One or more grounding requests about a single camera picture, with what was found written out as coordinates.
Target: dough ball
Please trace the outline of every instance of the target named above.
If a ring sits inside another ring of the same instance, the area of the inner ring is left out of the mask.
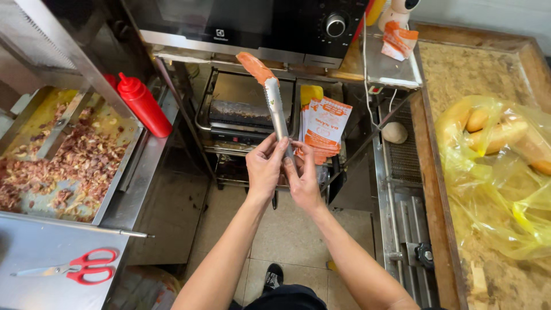
[[[408,131],[399,122],[389,122],[382,129],[382,138],[388,142],[402,144],[408,138]]]

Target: forearm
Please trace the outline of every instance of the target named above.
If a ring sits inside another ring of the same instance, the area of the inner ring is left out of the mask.
[[[405,289],[342,228],[325,206],[310,213],[341,278],[362,309],[419,309]]]
[[[224,234],[178,295],[172,309],[226,310],[269,200],[250,193]]]

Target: yellow plastic bag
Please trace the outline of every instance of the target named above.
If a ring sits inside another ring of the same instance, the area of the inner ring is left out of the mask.
[[[475,229],[513,259],[550,256],[551,115],[467,96],[435,127],[458,245]]]

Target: microwave oven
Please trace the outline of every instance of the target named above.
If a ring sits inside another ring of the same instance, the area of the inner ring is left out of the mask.
[[[369,0],[125,0],[145,42],[338,68]]]

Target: shoe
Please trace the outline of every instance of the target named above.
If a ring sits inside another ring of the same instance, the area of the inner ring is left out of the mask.
[[[266,271],[262,293],[271,292],[281,285],[283,285],[283,269],[278,264],[272,264]]]

